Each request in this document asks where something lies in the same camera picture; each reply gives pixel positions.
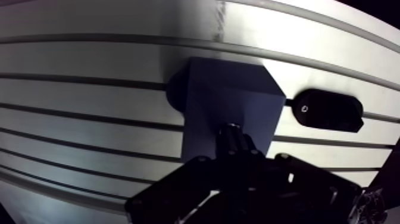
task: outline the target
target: screw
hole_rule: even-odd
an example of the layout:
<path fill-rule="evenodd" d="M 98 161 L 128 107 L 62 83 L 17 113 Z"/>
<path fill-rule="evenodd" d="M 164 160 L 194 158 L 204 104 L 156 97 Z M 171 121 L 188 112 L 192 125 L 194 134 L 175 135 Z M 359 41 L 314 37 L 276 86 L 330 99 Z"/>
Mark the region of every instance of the screw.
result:
<path fill-rule="evenodd" d="M 301 107 L 301 112 L 306 113 L 308 111 L 308 107 L 306 105 Z"/>

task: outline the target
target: dark blue block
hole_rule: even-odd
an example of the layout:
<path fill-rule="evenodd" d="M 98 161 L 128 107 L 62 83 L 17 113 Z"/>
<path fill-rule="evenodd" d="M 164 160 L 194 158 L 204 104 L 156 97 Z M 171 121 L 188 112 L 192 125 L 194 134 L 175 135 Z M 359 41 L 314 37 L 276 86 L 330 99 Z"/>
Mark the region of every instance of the dark blue block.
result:
<path fill-rule="evenodd" d="M 263 66 L 190 59 L 182 160 L 215 158 L 221 125 L 236 123 L 267 153 L 286 97 Z"/>

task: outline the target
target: metal surface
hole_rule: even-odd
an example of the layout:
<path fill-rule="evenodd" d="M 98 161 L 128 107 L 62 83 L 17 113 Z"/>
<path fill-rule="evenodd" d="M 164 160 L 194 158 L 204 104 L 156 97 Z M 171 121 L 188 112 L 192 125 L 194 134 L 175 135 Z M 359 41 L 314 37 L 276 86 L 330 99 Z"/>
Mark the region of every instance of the metal surface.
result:
<path fill-rule="evenodd" d="M 364 29 L 400 43 L 398 30 L 338 2 L 280 2 L 356 26 L 361 32 L 358 35 L 364 35 L 360 30 Z M 304 12 L 294 11 L 299 15 Z M 382 166 L 400 134 L 400 106 L 396 103 L 400 97 L 400 54 L 382 46 L 381 39 L 377 39 L 381 45 L 376 44 L 326 23 L 211 0 L 41 0 L 1 7 L 0 29 L 1 38 L 9 41 L 24 35 L 48 38 L 54 34 L 107 33 L 133 35 L 129 37 L 135 42 L 146 43 L 0 45 L 0 147 L 14 153 L 0 153 L 0 163 L 66 185 L 129 197 L 147 185 L 95 174 L 157 179 L 176 167 L 173 162 L 180 155 L 184 120 L 166 103 L 159 84 L 168 81 L 190 56 L 263 64 L 289 99 L 303 89 L 321 88 L 353 95 L 363 103 L 365 125 L 350 135 L 302 127 L 285 107 L 268 157 L 286 152 L 336 171 L 350 167 L 347 172 L 335 173 L 367 186 L 377 172 L 352 170 Z M 116 36 L 105 37 L 103 41 Z M 24 80 L 10 80 L 13 73 L 28 74 Z M 29 75 L 40 77 L 35 74 L 51 75 L 55 81 L 58 76 L 67 79 L 63 83 L 27 80 Z M 71 76 L 122 80 L 102 80 L 101 85 L 68 83 Z M 124 79 L 154 83 L 146 90 L 138 89 L 144 86 L 137 83 L 112 86 Z M 97 173 L 82 173 L 82 169 Z M 77 189 L 10 170 L 7 173 L 77 193 Z M 123 216 L 74 206 L 7 183 L 0 182 L 0 188 L 0 200 L 7 203 L 17 223 L 127 222 Z"/>
<path fill-rule="evenodd" d="M 386 40 L 385 38 L 380 37 L 379 35 L 375 35 L 374 33 L 368 32 L 366 30 L 360 29 L 357 26 L 353 26 L 349 23 L 345 23 L 333 17 L 329 17 L 314 11 L 305 10 L 301 7 L 295 7 L 293 5 L 280 3 L 279 1 L 263 1 L 263 0 L 228 0 L 228 2 L 234 2 L 238 4 L 250 5 L 254 7 L 265 8 L 268 10 L 278 11 L 281 13 L 286 13 L 290 15 L 295 15 L 297 17 L 306 18 L 311 21 L 315 21 L 318 23 L 322 23 L 331 27 L 335 27 L 337 29 L 349 32 L 353 35 L 357 35 L 361 38 L 367 39 L 369 41 L 375 42 L 381 46 L 389 48 L 397 53 L 400 53 L 400 46 L 395 43 L 395 41 L 391 42 Z"/>
<path fill-rule="evenodd" d="M 115 214 L 77 206 L 3 181 L 0 182 L 0 189 L 7 192 L 0 194 L 0 200 L 16 223 L 81 223 L 82 220 L 104 224 L 127 223 L 126 216 L 121 212 Z"/>

